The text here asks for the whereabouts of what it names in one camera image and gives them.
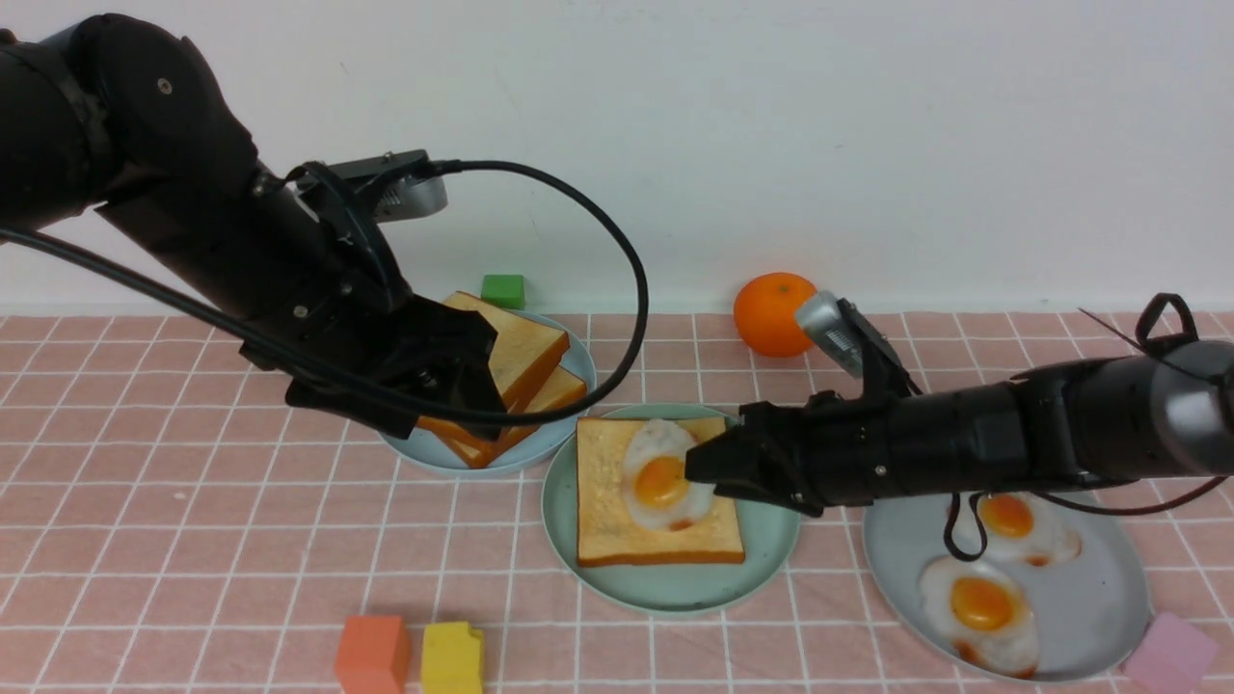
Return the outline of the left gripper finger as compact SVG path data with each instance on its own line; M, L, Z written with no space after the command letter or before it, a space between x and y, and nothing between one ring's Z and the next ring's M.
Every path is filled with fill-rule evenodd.
M497 332L489 322L460 322L457 328L458 373L450 406L468 412L506 414L507 408L491 373Z

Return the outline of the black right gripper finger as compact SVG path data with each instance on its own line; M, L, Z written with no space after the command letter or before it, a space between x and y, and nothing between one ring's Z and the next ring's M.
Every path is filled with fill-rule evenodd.
M698 484L765 488L763 445L743 430L727 430L687 452L684 478Z
M771 491L756 485L740 485L729 483L714 484L714 496L727 496L727 499L766 504L797 514L819 514L821 504L814 496L793 489L774 488Z

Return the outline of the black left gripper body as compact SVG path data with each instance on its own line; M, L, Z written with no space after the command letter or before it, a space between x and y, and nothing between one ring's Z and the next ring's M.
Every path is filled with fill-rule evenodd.
M343 369L402 395L453 410L450 390L458 373L457 328L460 322L489 322L480 312L445 307L413 295L391 315L370 322L365 340L352 346ZM406 440L424 417L418 410L384 406L341 387L294 379L283 401L291 408L336 414L392 438Z

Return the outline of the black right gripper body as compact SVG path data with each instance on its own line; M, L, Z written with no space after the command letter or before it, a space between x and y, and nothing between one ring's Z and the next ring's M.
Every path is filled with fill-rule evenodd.
M789 487L814 496L821 512L801 514L805 517L898 499L902 484L893 475L890 417L900 403L895 395L821 395L805 406L740 406L740 430L763 445L763 489Z

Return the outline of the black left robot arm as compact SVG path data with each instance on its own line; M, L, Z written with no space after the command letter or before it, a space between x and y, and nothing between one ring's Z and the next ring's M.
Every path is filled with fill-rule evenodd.
M494 325L417 295L380 228L441 211L445 177L478 172L561 193L629 261L631 345L573 404L511 412L490 368ZM2 241L233 333L243 359L289 375L289 406L399 440L424 416L496 440L586 412L631 373L652 307L629 237L529 165L413 149L274 175L197 46L127 14L94 14L39 42L2 32Z

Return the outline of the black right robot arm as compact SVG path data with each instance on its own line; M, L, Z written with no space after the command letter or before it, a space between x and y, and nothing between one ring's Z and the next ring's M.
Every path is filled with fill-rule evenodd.
M1067 493L1232 474L1232 346L1066 361L1009 382L914 394L868 349L861 395L740 406L684 474L721 496L821 517L829 508L951 493Z

